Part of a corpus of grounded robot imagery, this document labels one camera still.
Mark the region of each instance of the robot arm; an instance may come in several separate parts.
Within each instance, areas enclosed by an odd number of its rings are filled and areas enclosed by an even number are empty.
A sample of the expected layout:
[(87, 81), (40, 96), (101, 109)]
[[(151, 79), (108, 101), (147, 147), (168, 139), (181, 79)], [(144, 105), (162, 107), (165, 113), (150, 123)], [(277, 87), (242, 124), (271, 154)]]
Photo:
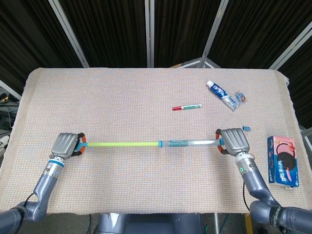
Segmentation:
[(218, 147), (222, 154), (236, 157), (236, 165), (242, 175), (246, 188), (251, 196), (258, 199), (250, 205), (250, 215), (259, 223), (271, 224), (276, 228), (290, 229), (302, 233), (311, 233), (312, 211), (296, 207), (281, 207), (274, 199), (254, 162), (254, 156), (249, 154), (249, 144), (240, 128), (216, 131), (216, 136), (222, 135), (226, 150)]
[(34, 189), (37, 202), (21, 202), (18, 206), (0, 214), (0, 234), (19, 228), (23, 220), (39, 222), (46, 216), (48, 201), (53, 188), (64, 168), (65, 160), (81, 155), (84, 149), (75, 151), (79, 139), (85, 141), (83, 133), (61, 133), (50, 155), (50, 160)]

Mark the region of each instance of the green tube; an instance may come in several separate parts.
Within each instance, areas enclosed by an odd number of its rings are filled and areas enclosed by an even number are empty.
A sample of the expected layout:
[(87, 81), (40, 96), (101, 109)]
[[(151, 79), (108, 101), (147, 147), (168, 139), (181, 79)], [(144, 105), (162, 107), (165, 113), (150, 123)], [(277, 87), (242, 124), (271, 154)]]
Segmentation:
[(140, 147), (158, 146), (158, 141), (147, 142), (88, 142), (90, 147)]

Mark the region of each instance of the toothpaste tube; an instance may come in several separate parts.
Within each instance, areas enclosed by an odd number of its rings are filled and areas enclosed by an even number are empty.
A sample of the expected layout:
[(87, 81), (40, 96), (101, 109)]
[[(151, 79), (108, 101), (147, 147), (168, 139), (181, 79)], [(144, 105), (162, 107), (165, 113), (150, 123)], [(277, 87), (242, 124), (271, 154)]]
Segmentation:
[(214, 92), (232, 111), (239, 107), (239, 103), (236, 102), (230, 95), (228, 95), (220, 86), (213, 83), (212, 81), (207, 82), (207, 86), (211, 91)]

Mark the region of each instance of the black curtain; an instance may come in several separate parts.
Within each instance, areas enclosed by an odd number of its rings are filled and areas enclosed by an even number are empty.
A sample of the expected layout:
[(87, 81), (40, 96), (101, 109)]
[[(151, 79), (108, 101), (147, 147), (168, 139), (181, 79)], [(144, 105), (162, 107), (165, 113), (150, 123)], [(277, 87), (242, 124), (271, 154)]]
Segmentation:
[(267, 69), (311, 21), (311, 0), (231, 0), (208, 58), (222, 68)]
[(1, 80), (21, 94), (38, 67), (81, 67), (48, 1), (0, 0)]
[(312, 38), (309, 38), (279, 69), (290, 80), (288, 86), (298, 122), (312, 127)]
[(155, 1), (155, 67), (201, 57), (221, 0)]
[(146, 67), (144, 0), (60, 0), (91, 67)]

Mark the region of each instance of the red marker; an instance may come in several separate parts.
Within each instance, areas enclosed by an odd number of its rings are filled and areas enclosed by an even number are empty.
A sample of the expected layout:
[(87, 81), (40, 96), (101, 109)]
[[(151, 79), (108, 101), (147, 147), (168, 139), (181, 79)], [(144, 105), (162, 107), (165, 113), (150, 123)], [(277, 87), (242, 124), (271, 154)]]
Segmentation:
[(173, 107), (172, 110), (179, 111), (179, 110), (187, 110), (187, 109), (194, 109), (194, 108), (200, 108), (200, 107), (201, 107), (201, 104), (189, 105), (189, 106), (176, 106), (176, 107)]

